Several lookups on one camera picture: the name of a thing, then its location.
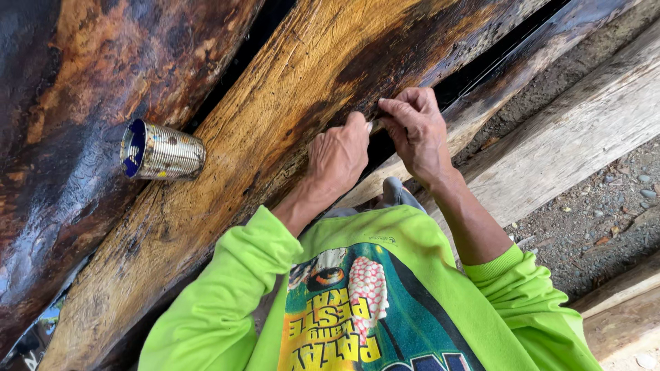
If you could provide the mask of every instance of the graphic print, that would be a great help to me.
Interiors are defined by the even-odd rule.
[[[410,269],[382,246],[362,243],[291,268],[278,370],[483,367]]]

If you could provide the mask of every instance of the person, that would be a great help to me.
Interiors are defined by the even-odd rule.
[[[512,243],[452,167],[433,90],[406,88],[378,105],[406,169],[445,216],[465,273],[438,224],[391,178],[381,207],[325,217],[297,239],[367,165],[369,124],[353,112],[313,140],[306,175],[276,207],[220,238],[152,328],[139,370],[600,370],[550,271]],[[277,275],[257,339],[251,312]]]

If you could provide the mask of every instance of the wood grain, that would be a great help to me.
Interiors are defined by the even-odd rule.
[[[501,225],[660,134],[660,23],[459,170]],[[441,228],[424,190],[415,194]]]
[[[599,362],[657,348],[660,341],[660,287],[584,321],[589,349]]]
[[[586,319],[657,287],[660,287],[660,253],[648,257],[570,307]]]
[[[178,128],[263,0],[12,1],[0,11],[0,355],[68,285],[144,182],[125,123]]]
[[[379,97],[429,86],[546,0],[299,1],[195,133],[193,183],[151,183],[78,275],[42,361],[90,370],[213,242],[302,175],[304,147]]]
[[[585,37],[641,0],[572,0],[528,36],[489,72],[473,91],[443,113],[447,144],[453,156],[472,141],[477,131],[539,72]],[[348,192],[335,207],[354,207],[383,193],[383,181],[412,178],[394,154]]]

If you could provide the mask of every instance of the gray pants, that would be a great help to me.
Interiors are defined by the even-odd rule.
[[[399,206],[399,205],[409,205],[415,209],[420,209],[421,211],[426,212],[424,207],[417,202],[414,196],[403,186],[401,180],[390,176],[383,181],[383,199],[376,204],[375,209],[384,209],[386,207]],[[356,209],[351,209],[348,207],[340,207],[337,209],[332,209],[328,211],[324,218],[337,218],[337,217],[350,217],[351,215],[357,214]]]

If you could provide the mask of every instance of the paint can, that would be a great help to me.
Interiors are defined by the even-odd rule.
[[[121,140],[121,169],[131,179],[194,180],[206,161],[199,138],[136,119]]]

